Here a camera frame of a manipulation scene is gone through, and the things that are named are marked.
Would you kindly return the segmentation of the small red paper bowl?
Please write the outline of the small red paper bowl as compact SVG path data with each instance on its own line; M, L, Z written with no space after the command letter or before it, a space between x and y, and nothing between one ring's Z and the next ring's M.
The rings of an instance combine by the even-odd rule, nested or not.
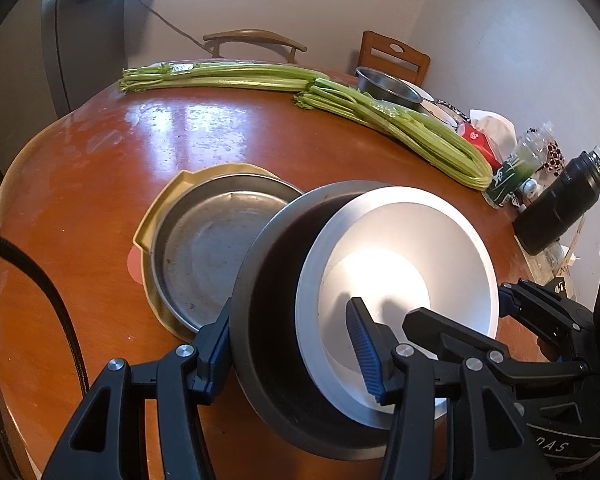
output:
M368 394L346 327L361 298L405 344L408 312L427 308L483 335L498 332L498 284L478 232L451 204L384 186L342 206L318 233L298 281L294 325L314 384L338 412L387 429L393 409Z

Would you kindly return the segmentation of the large steel bowl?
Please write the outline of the large steel bowl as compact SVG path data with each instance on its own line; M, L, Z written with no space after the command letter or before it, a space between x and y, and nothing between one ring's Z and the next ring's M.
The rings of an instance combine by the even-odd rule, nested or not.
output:
M377 181L341 181L314 188L274 214L242 260L230 298L230 343L242 391L279 437L334 460L384 455L388 431L355 422L314 385L294 326L300 272L318 233Z

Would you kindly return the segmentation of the steel pan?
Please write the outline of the steel pan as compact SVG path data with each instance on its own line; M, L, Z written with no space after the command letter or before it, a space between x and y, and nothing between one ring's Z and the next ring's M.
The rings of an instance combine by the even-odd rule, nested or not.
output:
M265 225L302 191L278 177L223 174L184 192L158 223L149 252L162 303L192 333L216 320Z

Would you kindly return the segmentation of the small white bottle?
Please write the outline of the small white bottle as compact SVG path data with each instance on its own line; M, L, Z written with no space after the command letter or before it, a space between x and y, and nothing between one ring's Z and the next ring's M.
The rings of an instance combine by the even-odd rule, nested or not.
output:
M528 206L533 203L543 192L544 188L533 178L528 178L518 188L521 203Z

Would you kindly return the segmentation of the black thermos flask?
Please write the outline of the black thermos flask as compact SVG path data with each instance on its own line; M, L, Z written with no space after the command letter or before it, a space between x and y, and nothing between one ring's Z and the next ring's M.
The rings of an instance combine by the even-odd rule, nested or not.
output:
M600 147L582 152L565 166L513 222L517 240L535 256L559 240L600 197Z

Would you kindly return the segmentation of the green label plastic bottle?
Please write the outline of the green label plastic bottle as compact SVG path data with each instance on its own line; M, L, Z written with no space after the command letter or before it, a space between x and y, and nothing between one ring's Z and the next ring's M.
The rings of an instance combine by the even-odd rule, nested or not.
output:
M516 148L496 170L483 197L494 208L500 208L510 194L546 163L548 144L554 141L554 125L546 122L540 128L530 128L517 141Z

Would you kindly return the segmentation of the red tissue pack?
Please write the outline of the red tissue pack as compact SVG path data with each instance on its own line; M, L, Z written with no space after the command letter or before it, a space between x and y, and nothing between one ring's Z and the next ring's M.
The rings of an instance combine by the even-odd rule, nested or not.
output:
M513 123L506 117L487 110L471 110L468 122L457 132L486 159L492 170L498 170L517 146Z

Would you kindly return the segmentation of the thick celery bunch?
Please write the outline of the thick celery bunch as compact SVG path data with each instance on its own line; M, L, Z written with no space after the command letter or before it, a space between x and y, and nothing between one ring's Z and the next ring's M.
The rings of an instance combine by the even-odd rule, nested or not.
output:
M306 110L324 110L391 136L466 188L483 192L491 183L491 166L478 148L425 113L324 78L310 81L294 100Z

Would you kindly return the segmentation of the white ceramic food bowl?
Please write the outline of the white ceramic food bowl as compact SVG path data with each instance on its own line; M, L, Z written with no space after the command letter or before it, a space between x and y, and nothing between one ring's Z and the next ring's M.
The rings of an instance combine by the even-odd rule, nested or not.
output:
M467 116L459 108L440 99L423 98L422 108L454 130L463 122L467 122Z

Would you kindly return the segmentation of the small steel bowl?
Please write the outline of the small steel bowl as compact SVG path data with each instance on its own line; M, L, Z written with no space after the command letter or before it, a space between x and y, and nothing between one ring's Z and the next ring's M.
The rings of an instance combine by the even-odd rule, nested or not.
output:
M373 98L419 110L422 97L406 82L369 67L358 67L358 90L370 94Z

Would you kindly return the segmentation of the wooden chair with slats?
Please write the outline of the wooden chair with slats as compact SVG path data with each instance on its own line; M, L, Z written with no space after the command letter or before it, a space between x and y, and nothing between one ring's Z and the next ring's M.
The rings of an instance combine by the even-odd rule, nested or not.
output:
M358 67L368 67L421 86L430 57L394 38L366 30L358 51Z

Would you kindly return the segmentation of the long celery bunch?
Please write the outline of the long celery bunch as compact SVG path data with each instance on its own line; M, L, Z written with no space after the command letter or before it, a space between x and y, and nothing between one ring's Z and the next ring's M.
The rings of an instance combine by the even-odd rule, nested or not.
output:
M300 92L318 78L328 79L328 76L294 64L246 61L160 63L122 70L118 89L124 93L172 88Z

